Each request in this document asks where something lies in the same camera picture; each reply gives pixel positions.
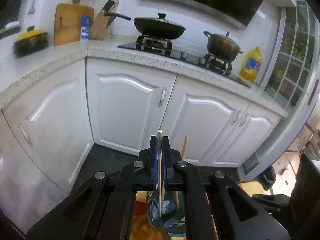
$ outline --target cabinet handle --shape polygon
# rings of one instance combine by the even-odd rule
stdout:
[[[26,131],[24,130],[23,126],[21,123],[18,124],[18,128],[19,130],[22,132],[24,138],[26,139],[26,141],[28,142],[28,144],[30,145],[31,148],[33,148],[33,144],[31,142],[31,139],[29,137],[29,135],[26,133]]]
[[[231,123],[231,125],[234,125],[236,122],[238,122],[240,113],[241,113],[241,110],[238,111],[237,119],[235,119],[235,120]]]
[[[245,115],[245,119],[244,119],[244,121],[239,125],[239,127],[241,127],[241,126],[244,125],[244,123],[247,121],[248,116],[249,116],[249,113],[247,113],[247,114]]]
[[[166,92],[166,91],[167,91],[167,88],[164,87],[164,88],[162,89],[162,96],[161,96],[160,102],[159,102],[159,104],[158,104],[159,108],[162,107],[162,103],[163,103],[163,101],[164,101],[164,96],[165,96],[165,92]]]

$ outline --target white backsplash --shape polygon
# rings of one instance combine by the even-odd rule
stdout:
[[[207,37],[203,31],[225,35],[230,32],[230,38],[238,43],[243,55],[239,54],[233,62],[233,72],[239,73],[241,63],[246,53],[256,46],[261,47],[261,54],[264,55],[268,40],[276,33],[270,33],[273,23],[275,7],[268,1],[263,1],[257,13],[247,26],[246,30],[240,31],[231,24],[222,22],[214,16],[196,9],[180,5],[177,3],[162,0],[119,0],[117,12],[135,17],[157,17],[158,13],[167,14],[166,19],[176,22],[186,28],[183,35],[174,40],[173,44],[177,47],[198,53],[207,53]],[[113,34],[138,36],[140,33],[135,29],[133,21],[116,18],[113,25]]]

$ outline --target wooden cutting board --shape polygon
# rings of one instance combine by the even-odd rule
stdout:
[[[81,18],[87,15],[93,19],[94,9],[77,4],[57,5],[54,20],[53,44],[59,46],[80,40]]]

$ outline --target oil bottle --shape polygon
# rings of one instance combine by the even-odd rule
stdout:
[[[242,62],[240,76],[248,81],[253,82],[258,75],[261,63],[262,55],[260,53],[260,47],[256,47],[255,49],[249,51],[245,56]]]

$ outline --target countertop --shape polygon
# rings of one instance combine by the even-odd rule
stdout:
[[[8,105],[25,89],[42,78],[84,57],[100,57],[154,67],[214,85],[264,106],[287,117],[288,113],[263,89],[252,85],[247,88],[233,80],[209,70],[175,59],[117,46],[124,41],[74,42],[58,47],[48,47],[36,53],[16,58],[9,55],[0,59],[0,109]]]

